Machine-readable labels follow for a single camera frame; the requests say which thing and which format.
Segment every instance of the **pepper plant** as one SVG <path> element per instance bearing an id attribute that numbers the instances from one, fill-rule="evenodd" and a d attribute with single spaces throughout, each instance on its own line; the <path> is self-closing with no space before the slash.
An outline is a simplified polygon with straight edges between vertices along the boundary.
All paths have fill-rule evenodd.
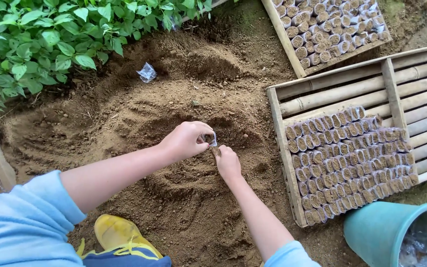
<path id="1" fill-rule="evenodd" d="M 126 38 L 171 30 L 212 0 L 0 0 L 0 110 L 8 97 L 67 81 L 70 67 L 96 69 Z"/>

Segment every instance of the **yellow rubber boot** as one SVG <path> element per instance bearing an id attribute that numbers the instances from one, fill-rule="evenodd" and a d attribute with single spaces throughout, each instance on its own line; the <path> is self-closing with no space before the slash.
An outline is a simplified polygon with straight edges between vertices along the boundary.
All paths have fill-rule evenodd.
<path id="1" fill-rule="evenodd" d="M 158 258 L 163 258 L 161 253 L 141 235 L 134 222 L 118 216 L 103 214 L 96 220 L 94 228 L 96 238 L 105 250 L 121 247 L 131 240 L 132 243 L 150 246 Z"/>

